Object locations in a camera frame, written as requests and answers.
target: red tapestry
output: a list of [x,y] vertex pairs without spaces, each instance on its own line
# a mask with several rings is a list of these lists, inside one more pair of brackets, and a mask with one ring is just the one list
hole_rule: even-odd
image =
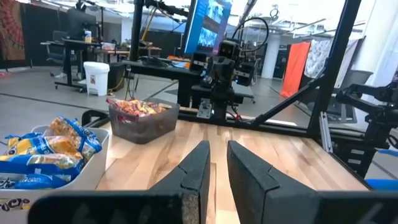
[[0,0],[0,46],[3,60],[25,60],[21,4]]

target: computer screen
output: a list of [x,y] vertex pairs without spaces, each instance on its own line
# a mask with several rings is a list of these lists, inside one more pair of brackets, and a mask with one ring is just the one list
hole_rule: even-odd
[[96,17],[71,8],[67,11],[68,36],[75,40],[84,40],[85,29],[91,31],[91,36],[97,36]]
[[223,40],[232,0],[197,0],[185,41],[185,54],[217,54]]

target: snack bag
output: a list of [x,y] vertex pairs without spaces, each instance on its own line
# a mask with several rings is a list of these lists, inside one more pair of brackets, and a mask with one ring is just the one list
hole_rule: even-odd
[[76,149],[83,155],[86,162],[88,162],[95,153],[102,150],[101,143],[98,141],[95,134],[80,126],[77,119],[69,120],[62,116],[58,116],[50,124],[48,130],[44,132],[44,136],[50,135],[80,137],[80,144]]
[[84,165],[81,156],[65,154],[0,156],[0,173],[59,175],[73,180]]
[[16,136],[13,134],[10,134],[8,136],[6,136],[5,138],[8,139],[8,148],[12,148],[13,146],[15,146],[15,144],[17,144],[19,141],[23,140],[23,139],[29,139],[29,138],[34,138],[37,136],[41,136],[43,133],[27,133],[23,136]]
[[69,181],[56,175],[0,174],[0,189],[55,189]]
[[23,178],[25,178],[25,174],[0,173],[0,190],[15,188],[16,182],[22,180]]
[[15,183],[15,189],[56,189],[67,184],[67,181],[56,175],[27,174]]
[[80,144],[81,137],[39,136],[16,142],[12,148],[7,150],[6,155],[50,153],[74,155],[76,153],[79,154],[78,148],[80,147]]
[[131,98],[128,101],[108,98],[106,99],[106,102],[117,110],[138,117],[157,114],[164,110],[164,108],[160,107],[156,103],[147,103],[134,98]]
[[68,120],[62,116],[57,116],[55,120],[51,122],[47,130],[44,131],[44,136],[78,136],[75,129],[69,125],[75,124],[80,125],[77,119]]

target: white trash can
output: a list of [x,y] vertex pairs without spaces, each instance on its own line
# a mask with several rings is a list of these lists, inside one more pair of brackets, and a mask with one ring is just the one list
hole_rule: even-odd
[[109,65],[99,62],[85,62],[87,94],[106,96],[108,92]]

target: white column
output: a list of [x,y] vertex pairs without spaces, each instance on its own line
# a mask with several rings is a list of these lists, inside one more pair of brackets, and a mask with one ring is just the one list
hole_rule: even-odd
[[272,78],[274,76],[276,59],[279,52],[280,35],[270,35],[267,43],[268,46],[266,56],[264,57],[264,63],[261,72],[262,78]]
[[126,41],[126,39],[131,39],[131,27],[132,27],[132,19],[131,18],[123,18],[122,19],[122,42]]
[[398,12],[397,0],[375,0],[354,69],[375,72]]

